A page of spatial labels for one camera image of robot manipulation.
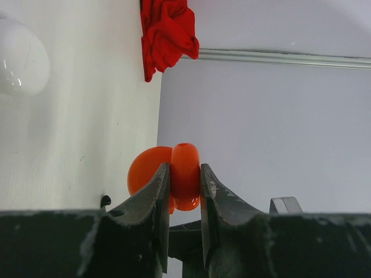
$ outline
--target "crumpled red cloth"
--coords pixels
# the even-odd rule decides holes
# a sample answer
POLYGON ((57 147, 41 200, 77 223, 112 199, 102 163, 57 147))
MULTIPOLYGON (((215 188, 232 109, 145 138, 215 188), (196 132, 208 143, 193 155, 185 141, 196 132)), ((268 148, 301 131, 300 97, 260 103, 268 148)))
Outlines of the crumpled red cloth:
POLYGON ((146 82, 156 70, 165 72, 173 67, 183 54, 198 58, 195 15, 187 0, 141 0, 140 16, 146 82))

